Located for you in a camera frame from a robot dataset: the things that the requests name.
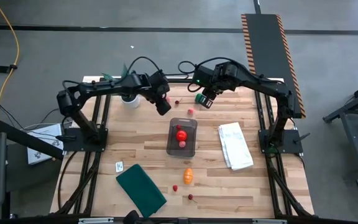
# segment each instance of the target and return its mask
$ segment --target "green cloth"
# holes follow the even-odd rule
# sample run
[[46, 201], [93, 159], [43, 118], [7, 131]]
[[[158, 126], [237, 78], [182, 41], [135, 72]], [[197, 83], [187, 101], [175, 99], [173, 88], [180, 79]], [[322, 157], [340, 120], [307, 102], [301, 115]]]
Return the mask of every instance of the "green cloth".
[[167, 202], [152, 179], [139, 164], [135, 164], [116, 177], [118, 184], [127, 192], [142, 213], [148, 218]]

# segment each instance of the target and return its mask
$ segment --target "wooden table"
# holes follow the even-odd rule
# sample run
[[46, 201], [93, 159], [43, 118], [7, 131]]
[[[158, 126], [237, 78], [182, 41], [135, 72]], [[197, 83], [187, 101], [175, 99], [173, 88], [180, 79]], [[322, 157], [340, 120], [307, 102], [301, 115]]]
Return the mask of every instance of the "wooden table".
[[[97, 81], [99, 77], [84, 77], [83, 81], [92, 80]], [[167, 199], [166, 204], [153, 214], [153, 217], [273, 217], [265, 158], [260, 152], [257, 139], [260, 127], [254, 91], [248, 88], [238, 88], [236, 92], [227, 91], [219, 95], [213, 106], [207, 110], [200, 105], [194, 105], [196, 93], [188, 92], [186, 86], [187, 84], [170, 84], [171, 91], [168, 96], [173, 106], [165, 116], [160, 116], [155, 106], [143, 98], [135, 110], [126, 109], [119, 96], [111, 98], [108, 146], [101, 158], [92, 216], [124, 217], [136, 209], [116, 181], [115, 163], [123, 161], [124, 169], [140, 164]], [[180, 100], [180, 104], [174, 105], [175, 100]], [[82, 109], [88, 119], [91, 119], [94, 102], [95, 98], [89, 99]], [[272, 106], [273, 110], [276, 110], [274, 99]], [[187, 115], [188, 108], [196, 109], [193, 116]], [[168, 125], [172, 118], [197, 120], [194, 158], [177, 159], [167, 154]], [[254, 160], [254, 166], [251, 168], [232, 171], [226, 167], [218, 126], [233, 122], [238, 122], [243, 130]], [[69, 198], [78, 185], [83, 156], [84, 153], [78, 153], [68, 165], [62, 183], [62, 202]], [[300, 159], [284, 154], [283, 165], [288, 187], [302, 206], [313, 213]], [[187, 167], [191, 167], [194, 172], [190, 185], [183, 183], [183, 172]], [[177, 192], [173, 191], [173, 185], [178, 186]], [[277, 193], [280, 208], [284, 212], [282, 192], [278, 190]], [[188, 200], [188, 194], [193, 194], [197, 203]], [[57, 191], [51, 212], [56, 210]]]

